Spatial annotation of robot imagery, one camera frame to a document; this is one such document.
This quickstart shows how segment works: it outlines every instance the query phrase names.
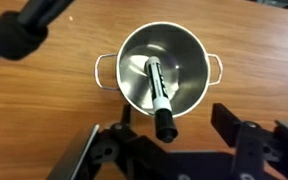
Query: pot handle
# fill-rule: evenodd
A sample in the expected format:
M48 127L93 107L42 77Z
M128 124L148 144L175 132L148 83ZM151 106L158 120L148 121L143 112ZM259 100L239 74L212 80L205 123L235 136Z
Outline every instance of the pot handle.
M218 65L218 76L217 76L217 81L214 81L214 82L210 82L208 85L209 86L213 86L213 85L216 85L216 84L219 84L222 80L222 75L223 75L223 64L222 64L222 61L221 59L216 55L216 54L207 54L208 57L212 57L212 59L215 59L216 62L217 62L217 65Z
M100 55L98 58L97 58L97 60L96 60L96 62L95 62L95 81L96 81L96 83L97 83L97 85L100 87L100 88L102 88L102 89L106 89L106 90L111 90L111 91L118 91L119 90L119 88L113 88L113 87L108 87L108 86L103 86L102 84L101 84L101 81L100 81L100 78L99 78L99 73L98 73L98 65L99 65L99 63L100 63L100 61L102 60L102 59L104 59L104 58L108 58L108 57L115 57L115 56L117 56L117 54L104 54L104 55Z

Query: marker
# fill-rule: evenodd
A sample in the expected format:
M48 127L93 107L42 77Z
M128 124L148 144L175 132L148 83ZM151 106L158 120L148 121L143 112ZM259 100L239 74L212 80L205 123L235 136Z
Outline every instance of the marker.
M172 107L158 57L150 57L145 63L145 70L152 92L156 137L165 143L170 143L176 138L178 132L173 121Z

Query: wooden table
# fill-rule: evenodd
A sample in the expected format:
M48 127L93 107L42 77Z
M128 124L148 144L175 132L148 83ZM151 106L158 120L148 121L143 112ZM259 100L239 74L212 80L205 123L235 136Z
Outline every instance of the wooden table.
M0 13L25 2L0 0ZM135 28L153 21L191 30L221 57L224 76L176 120L174 143L157 141L151 119L134 112L138 134L166 150L228 151L210 124L213 103L270 130L275 119L288 120L287 10L234 0L78 0L50 26L36 53L18 63L0 60L0 179L45 179L79 129L119 119L126 101L96 85L95 60L117 52ZM114 66L113 59L100 66L106 84L115 85ZM113 165L99 176L123 179Z

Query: black mount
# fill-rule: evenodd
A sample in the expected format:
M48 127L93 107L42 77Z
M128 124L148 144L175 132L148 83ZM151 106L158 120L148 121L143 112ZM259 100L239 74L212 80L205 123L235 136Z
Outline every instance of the black mount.
M49 180L94 179L101 164L114 162L127 179L273 180L264 161L288 178L288 122L277 121L274 132L240 121L222 104L214 104L212 125L235 155L223 152L167 153L146 136L130 129L131 106L120 123L98 133L77 136L58 161Z
M29 0L20 12L0 15L0 56L17 61L34 52L48 35L47 26L74 0Z

